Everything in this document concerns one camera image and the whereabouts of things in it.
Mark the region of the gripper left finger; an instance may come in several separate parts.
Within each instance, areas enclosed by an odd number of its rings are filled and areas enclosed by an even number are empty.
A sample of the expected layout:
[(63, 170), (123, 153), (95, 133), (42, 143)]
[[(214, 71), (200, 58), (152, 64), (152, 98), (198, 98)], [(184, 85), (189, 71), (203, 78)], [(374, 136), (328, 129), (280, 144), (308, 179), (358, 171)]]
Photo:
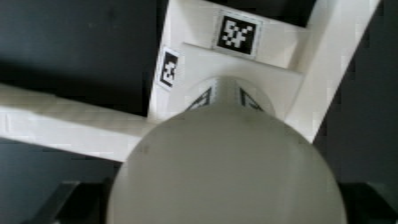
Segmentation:
[(67, 181), (59, 184), (36, 215), (22, 222), (22, 224), (59, 224), (58, 215), (79, 185), (79, 181)]

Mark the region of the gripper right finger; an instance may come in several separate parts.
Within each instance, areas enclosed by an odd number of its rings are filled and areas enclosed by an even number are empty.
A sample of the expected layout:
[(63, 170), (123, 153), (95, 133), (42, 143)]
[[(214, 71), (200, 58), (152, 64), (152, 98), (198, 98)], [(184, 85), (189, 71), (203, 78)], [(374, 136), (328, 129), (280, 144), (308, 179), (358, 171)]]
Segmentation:
[(370, 182), (369, 183), (370, 187), (374, 188), (377, 194), (381, 195), (393, 211), (397, 214), (397, 218), (393, 221), (393, 224), (398, 224), (398, 192), (395, 191), (395, 189), (383, 183), (377, 182)]

